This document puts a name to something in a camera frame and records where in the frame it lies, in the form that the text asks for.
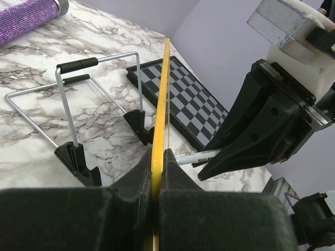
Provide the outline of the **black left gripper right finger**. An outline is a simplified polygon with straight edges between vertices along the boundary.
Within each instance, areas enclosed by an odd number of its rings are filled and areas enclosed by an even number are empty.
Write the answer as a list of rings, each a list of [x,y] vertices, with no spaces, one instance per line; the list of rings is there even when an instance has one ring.
[[[273,195],[205,191],[164,152],[159,250],[297,250],[293,227]]]

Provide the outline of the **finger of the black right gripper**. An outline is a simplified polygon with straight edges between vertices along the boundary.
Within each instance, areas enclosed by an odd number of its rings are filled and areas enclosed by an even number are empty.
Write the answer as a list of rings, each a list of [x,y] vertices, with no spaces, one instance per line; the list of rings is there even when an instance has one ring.
[[[285,140],[296,117],[297,103],[284,94],[270,96],[253,122],[201,170],[198,179],[280,161],[288,149]]]
[[[203,151],[225,148],[233,143],[259,114],[269,93],[270,75],[249,72],[226,119]]]

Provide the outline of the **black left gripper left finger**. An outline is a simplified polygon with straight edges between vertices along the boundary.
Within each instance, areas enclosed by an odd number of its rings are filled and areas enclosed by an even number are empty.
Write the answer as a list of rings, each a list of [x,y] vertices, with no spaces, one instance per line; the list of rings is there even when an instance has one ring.
[[[151,150],[109,187],[1,191],[1,250],[151,250]]]

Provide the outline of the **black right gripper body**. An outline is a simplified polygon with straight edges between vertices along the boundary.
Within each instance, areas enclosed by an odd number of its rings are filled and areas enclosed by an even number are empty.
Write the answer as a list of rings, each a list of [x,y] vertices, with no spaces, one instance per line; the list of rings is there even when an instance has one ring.
[[[250,148],[260,165],[285,162],[317,131],[331,126],[331,98],[314,95],[279,64],[259,60],[250,75],[258,84]]]

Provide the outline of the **white marker pen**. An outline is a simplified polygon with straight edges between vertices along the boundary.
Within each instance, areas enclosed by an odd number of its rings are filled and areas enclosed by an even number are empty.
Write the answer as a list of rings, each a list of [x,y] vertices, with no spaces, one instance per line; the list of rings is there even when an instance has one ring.
[[[197,153],[177,157],[176,161],[179,165],[207,162],[207,161],[212,160],[220,152],[221,152],[221,149],[197,152]]]

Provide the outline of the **yellow framed whiteboard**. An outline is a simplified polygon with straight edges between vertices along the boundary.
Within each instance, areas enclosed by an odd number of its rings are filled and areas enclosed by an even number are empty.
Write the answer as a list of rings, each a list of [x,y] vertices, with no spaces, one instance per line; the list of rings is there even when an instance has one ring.
[[[157,114],[151,154],[153,249],[159,249],[158,207],[164,167],[165,129],[170,128],[170,38],[165,40]]]

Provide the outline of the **black white chessboard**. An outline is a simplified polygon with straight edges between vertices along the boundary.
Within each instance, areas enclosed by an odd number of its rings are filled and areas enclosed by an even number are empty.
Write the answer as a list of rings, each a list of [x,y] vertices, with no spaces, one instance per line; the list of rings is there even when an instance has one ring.
[[[163,59],[140,65],[142,93],[158,103]],[[127,78],[138,87],[137,66],[126,68]],[[224,106],[176,57],[170,56],[170,122],[197,151],[202,150],[228,115]]]

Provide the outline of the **purple glitter microphone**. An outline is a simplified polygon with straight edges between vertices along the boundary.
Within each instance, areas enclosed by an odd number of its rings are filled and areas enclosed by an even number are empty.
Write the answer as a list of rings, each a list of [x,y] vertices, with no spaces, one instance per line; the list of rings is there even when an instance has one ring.
[[[39,0],[26,1],[1,11],[1,45],[54,18],[64,16],[68,10],[67,0]]]

